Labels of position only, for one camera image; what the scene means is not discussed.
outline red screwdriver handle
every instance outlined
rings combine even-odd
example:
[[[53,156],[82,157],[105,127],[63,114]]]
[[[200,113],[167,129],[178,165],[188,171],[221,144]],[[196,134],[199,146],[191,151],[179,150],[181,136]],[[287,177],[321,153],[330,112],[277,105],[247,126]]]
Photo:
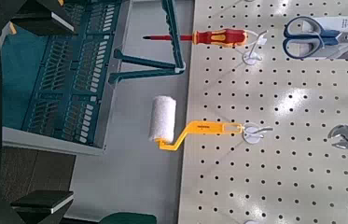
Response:
[[[224,29],[203,33],[196,31],[193,35],[194,44],[213,44],[224,48],[244,45],[246,40],[247,34],[244,30]]]

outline scissors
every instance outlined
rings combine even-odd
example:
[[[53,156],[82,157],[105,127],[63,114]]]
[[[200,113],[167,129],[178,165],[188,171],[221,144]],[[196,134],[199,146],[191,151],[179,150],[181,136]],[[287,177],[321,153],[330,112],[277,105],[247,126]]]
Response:
[[[308,22],[313,28],[310,32],[293,33],[291,31],[295,24],[299,24],[299,22],[304,21]],[[284,51],[290,58],[293,59],[304,59],[311,57],[325,46],[348,44],[348,32],[325,30],[319,22],[310,17],[297,17],[290,21],[285,27],[284,36]],[[305,52],[295,55],[293,51],[289,50],[291,44],[305,45],[308,48],[305,50]]]

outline screwdriver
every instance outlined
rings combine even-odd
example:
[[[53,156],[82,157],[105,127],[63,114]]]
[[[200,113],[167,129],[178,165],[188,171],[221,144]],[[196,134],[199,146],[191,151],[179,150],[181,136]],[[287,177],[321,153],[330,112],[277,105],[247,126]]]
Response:
[[[148,35],[144,39],[171,40],[170,35]],[[194,32],[193,35],[181,35],[182,41],[193,41],[193,44],[218,45],[223,48],[232,48],[246,44],[247,33],[244,30],[224,29],[219,31]]]

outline pegboard hook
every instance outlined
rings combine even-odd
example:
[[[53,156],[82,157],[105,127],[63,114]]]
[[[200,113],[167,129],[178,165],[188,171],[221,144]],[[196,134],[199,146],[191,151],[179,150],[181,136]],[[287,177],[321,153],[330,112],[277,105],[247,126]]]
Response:
[[[262,60],[261,56],[255,53],[255,49],[257,45],[264,45],[266,43],[267,39],[264,38],[264,35],[268,32],[269,32],[268,30],[261,32],[258,35],[258,39],[255,41],[255,44],[253,44],[252,49],[244,53],[243,55],[244,63],[248,65],[254,65],[257,61]]]

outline white wall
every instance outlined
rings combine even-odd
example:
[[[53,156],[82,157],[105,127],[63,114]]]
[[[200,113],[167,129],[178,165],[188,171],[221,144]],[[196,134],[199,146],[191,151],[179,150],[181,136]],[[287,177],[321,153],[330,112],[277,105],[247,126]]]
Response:
[[[192,33],[193,1],[177,1],[182,34]],[[170,42],[144,40],[144,35],[168,34],[160,1],[133,4],[125,53],[174,62]],[[189,67],[191,44],[182,44]],[[123,64],[123,71],[149,69]],[[153,214],[159,223],[176,223],[181,148],[158,149],[148,141],[152,101],[169,95],[177,101],[175,134],[185,127],[188,72],[181,76],[124,80],[118,84],[105,157],[77,156],[71,190],[75,201],[67,217],[100,220],[118,211]]]

